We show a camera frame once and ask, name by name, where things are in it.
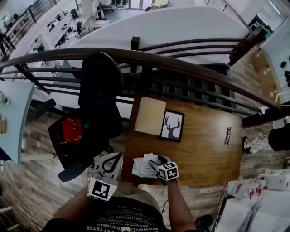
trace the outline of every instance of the light blue desk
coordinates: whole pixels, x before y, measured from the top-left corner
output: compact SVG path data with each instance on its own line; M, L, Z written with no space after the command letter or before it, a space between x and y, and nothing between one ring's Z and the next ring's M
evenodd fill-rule
M0 81L0 91L10 99L0 106L0 117L6 120L6 134L0 135L0 147L17 164L20 163L21 142L34 84Z

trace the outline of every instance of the desk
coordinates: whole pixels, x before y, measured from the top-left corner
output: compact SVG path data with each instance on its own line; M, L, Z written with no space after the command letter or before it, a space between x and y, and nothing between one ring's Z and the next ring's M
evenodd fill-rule
M15 163L19 164L23 129L34 84L1 82L0 91L10 99L9 105L0 106L1 119L6 120L6 134L0 135L0 147Z
M134 99L126 142L121 180L134 184L161 184L158 179L132 175L133 158L145 153L164 155L179 168L180 186L226 184L239 176L242 157L242 119L234 114L180 101L160 99L166 109L185 114L181 143L134 131L140 105ZM224 144L227 127L232 127L229 144Z
M100 28L100 27L104 27L107 26L108 24L110 24L111 21L110 20L96 20L96 18L94 16L91 16L82 27L87 27L89 28L89 33L90 33L90 28Z

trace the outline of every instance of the floor below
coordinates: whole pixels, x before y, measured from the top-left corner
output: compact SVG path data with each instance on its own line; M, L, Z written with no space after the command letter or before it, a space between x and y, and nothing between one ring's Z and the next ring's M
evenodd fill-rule
M250 55L244 56L232 67L232 75L247 86L261 92L258 81L250 61ZM34 150L37 154L54 153L48 135L48 127L58 119L58 116L46 114L35 120L33 109L30 109L24 130L26 140L25 149ZM273 128L272 123L259 127L244 129L243 136L256 136ZM124 152L126 142L126 130L122 136L111 140L115 151ZM289 156L286 152L274 152L267 147L255 154L243 154L241 160L240 178L247 179L263 173L266 168L282 168L284 157ZM14 219L22 228L31 228L31 231L39 231L52 214L69 199L71 199L87 183L87 174L84 172L74 180L62 183L58 173L63 170L58 158L42 161L26 161L17 165L13 162L4 163L4 171L0 170L0 184L3 196L0 201L4 205L12 206ZM161 210L167 199L166 187L147 186L141 188L151 193ZM224 194L225 186L210 186L203 188L187 188L184 192L186 200L195 218L205 214L216 217ZM164 223L169 224L168 205L164 209Z

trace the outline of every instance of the picture frame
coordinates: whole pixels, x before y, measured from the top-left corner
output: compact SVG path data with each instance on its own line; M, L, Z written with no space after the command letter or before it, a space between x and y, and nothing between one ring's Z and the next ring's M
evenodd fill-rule
M180 143L184 126L184 117L184 113L165 109L160 138Z

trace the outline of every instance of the wooden table surface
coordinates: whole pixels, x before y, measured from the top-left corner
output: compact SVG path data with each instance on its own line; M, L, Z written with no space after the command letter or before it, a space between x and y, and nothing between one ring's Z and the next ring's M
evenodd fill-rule
M242 157L241 117L180 101L166 102L166 109L185 114L180 143L161 140L158 136L134 131L141 96L134 99L126 142L121 181L134 184L160 185L158 179L132 175L133 158L145 153L164 155L175 161L180 186L226 184L239 176ZM224 144L227 128L231 127L229 144Z

